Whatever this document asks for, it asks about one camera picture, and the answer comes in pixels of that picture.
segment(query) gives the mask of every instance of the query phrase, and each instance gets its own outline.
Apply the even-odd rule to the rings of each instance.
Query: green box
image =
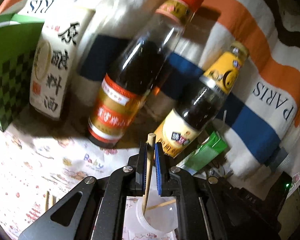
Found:
[[[43,19],[35,17],[0,15],[1,131],[29,102],[32,62],[43,23]]]

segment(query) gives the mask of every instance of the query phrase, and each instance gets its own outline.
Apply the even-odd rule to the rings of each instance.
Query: striped towel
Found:
[[[92,0],[83,1],[88,6]],[[113,0],[109,17],[74,78],[74,92],[86,104],[93,104],[109,63],[164,1]],[[5,0],[0,13],[45,18],[54,2]],[[93,30],[88,27],[85,35]],[[226,155],[229,167],[235,176],[247,179],[260,169],[270,171],[273,155],[280,149],[288,153],[300,137],[300,8],[294,0],[205,0],[169,58],[174,67],[169,79],[156,97],[149,97],[145,109],[162,120],[182,88],[234,40],[249,49],[250,57],[215,125],[231,148]],[[77,58],[86,46],[80,44]]]

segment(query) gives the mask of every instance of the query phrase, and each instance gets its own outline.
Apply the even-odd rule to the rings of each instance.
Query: plastic cup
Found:
[[[173,199],[172,197],[160,197],[157,191],[150,191],[147,207],[155,206]],[[147,210],[142,214],[142,198],[125,214],[126,228],[135,234],[153,233],[164,236],[178,227],[177,205],[171,203],[166,206]]]

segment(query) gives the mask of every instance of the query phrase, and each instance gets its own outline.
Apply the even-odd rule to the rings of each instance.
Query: bottle label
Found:
[[[143,97],[121,88],[106,75],[89,118],[90,134],[99,141],[116,143],[142,102]]]
[[[225,52],[203,75],[213,79],[223,92],[229,94],[241,66],[242,62],[236,55]]]
[[[182,0],[167,0],[155,12],[162,13],[183,25],[193,15],[188,5]]]
[[[172,109],[154,133],[156,142],[162,143],[163,151],[174,158],[197,138],[200,132],[194,130]]]

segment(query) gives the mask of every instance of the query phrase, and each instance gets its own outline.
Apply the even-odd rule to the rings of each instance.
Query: yellow bottle cap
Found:
[[[249,57],[249,50],[241,42],[234,41],[231,46],[238,48],[247,58]]]

